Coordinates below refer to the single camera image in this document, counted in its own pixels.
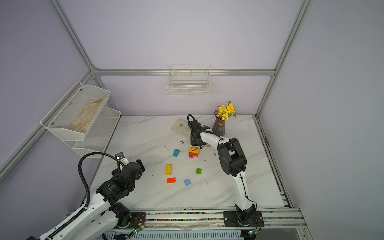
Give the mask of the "yellow red striped block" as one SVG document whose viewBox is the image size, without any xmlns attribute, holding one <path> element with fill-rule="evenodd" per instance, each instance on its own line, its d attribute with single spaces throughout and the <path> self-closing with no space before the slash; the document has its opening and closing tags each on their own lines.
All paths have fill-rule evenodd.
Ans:
<svg viewBox="0 0 384 240">
<path fill-rule="evenodd" d="M 196 153 L 196 154 L 199 154 L 199 151 L 200 151 L 199 148 L 194 148 L 194 147 L 190 147 L 190 150 L 189 150 L 189 152 Z"/>
</svg>

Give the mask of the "red wood block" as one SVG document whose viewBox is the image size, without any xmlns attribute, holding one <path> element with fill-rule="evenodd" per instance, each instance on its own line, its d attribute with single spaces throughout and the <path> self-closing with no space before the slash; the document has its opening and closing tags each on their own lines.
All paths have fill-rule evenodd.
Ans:
<svg viewBox="0 0 384 240">
<path fill-rule="evenodd" d="M 199 154 L 196 154 L 196 153 L 191 153 L 191 152 L 189 152 L 189 155 L 194 155 L 194 156 L 195 156 L 195 158 L 197 158 L 197 157 L 199 156 Z"/>
</svg>

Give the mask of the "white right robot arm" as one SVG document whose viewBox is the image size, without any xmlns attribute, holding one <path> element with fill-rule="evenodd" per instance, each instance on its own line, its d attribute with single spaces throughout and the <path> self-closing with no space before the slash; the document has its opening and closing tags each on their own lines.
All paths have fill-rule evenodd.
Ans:
<svg viewBox="0 0 384 240">
<path fill-rule="evenodd" d="M 187 115 L 188 126 L 191 130 L 190 142 L 192 146 L 200 148 L 210 145 L 217 148 L 219 162 L 222 170 L 231 176 L 236 190 L 236 218 L 237 224 L 249 226 L 257 220 L 258 208 L 255 201 L 250 200 L 246 183 L 247 158 L 238 139 L 228 139 L 213 132 L 209 127 L 202 125 L 191 114 Z"/>
</svg>

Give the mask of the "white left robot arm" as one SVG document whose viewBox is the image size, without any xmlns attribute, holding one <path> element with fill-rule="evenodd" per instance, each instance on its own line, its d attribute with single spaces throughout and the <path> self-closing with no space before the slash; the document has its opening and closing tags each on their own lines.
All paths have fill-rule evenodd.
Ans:
<svg viewBox="0 0 384 240">
<path fill-rule="evenodd" d="M 29 240 L 94 240 L 113 228 L 143 225 L 145 214 L 131 214 L 120 202 L 135 189 L 145 171 L 141 160 L 126 162 L 121 172 L 104 182 L 86 202 L 57 226 Z"/>
</svg>

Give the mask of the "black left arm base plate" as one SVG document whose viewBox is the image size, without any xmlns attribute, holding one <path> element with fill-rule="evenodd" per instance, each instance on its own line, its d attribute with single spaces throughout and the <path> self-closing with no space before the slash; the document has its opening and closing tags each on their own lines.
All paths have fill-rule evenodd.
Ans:
<svg viewBox="0 0 384 240">
<path fill-rule="evenodd" d="M 119 229 L 136 229 L 145 224 L 146 216 L 145 212 L 130 212 L 119 218 L 117 227 Z"/>
</svg>

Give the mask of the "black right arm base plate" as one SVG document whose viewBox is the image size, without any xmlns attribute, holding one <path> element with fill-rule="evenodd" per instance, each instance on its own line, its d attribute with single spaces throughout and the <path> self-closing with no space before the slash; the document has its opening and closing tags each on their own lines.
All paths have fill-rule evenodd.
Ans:
<svg viewBox="0 0 384 240">
<path fill-rule="evenodd" d="M 264 227 L 264 219 L 261 211 L 240 213 L 239 211 L 224 211 L 225 227 Z"/>
</svg>

